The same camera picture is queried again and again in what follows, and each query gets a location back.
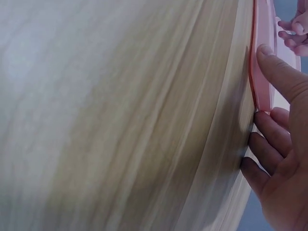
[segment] knuckle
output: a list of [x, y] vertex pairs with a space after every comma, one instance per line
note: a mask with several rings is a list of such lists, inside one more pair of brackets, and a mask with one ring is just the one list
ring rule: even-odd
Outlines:
[[294, 101], [308, 99], [308, 82], [306, 80], [295, 83], [289, 90], [291, 103]]

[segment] pink plastic guard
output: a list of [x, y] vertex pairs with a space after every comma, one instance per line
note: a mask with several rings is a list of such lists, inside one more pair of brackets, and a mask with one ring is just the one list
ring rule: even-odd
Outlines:
[[255, 106], [259, 111], [269, 112], [273, 107], [274, 87], [263, 76], [256, 57], [259, 45], [269, 45], [274, 53], [292, 67], [300, 70], [300, 57], [297, 57], [288, 47], [284, 40], [278, 36], [282, 30], [275, 16], [273, 0], [255, 0], [254, 31], [251, 47], [250, 60], [250, 83], [254, 93]]

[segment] wood grain surface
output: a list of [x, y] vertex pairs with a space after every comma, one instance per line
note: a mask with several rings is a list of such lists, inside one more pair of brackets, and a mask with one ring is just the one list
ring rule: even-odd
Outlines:
[[234, 231], [253, 0], [0, 2], [1, 231]]

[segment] fingernail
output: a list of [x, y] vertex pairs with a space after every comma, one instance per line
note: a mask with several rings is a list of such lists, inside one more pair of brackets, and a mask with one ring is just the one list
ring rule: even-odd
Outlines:
[[273, 50], [268, 45], [261, 45], [260, 50], [262, 54], [268, 56], [268, 55], [274, 55]]
[[295, 26], [296, 26], [296, 30], [300, 33], [303, 33], [304, 32], [304, 27], [299, 23], [299, 22], [296, 22], [295, 23]]

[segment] human hand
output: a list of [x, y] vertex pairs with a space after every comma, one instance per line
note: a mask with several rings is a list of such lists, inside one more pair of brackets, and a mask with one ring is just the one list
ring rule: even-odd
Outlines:
[[290, 113], [275, 108], [258, 112], [255, 124], [265, 138], [252, 133], [251, 151], [267, 171], [248, 157], [241, 170], [260, 199], [269, 224], [277, 231], [308, 231], [308, 76], [293, 69], [261, 45], [259, 66], [290, 103]]
[[295, 17], [290, 22], [280, 21], [278, 25], [284, 30], [296, 33], [295, 35], [285, 31], [278, 33], [285, 45], [296, 55], [308, 56], [308, 0], [298, 0]]

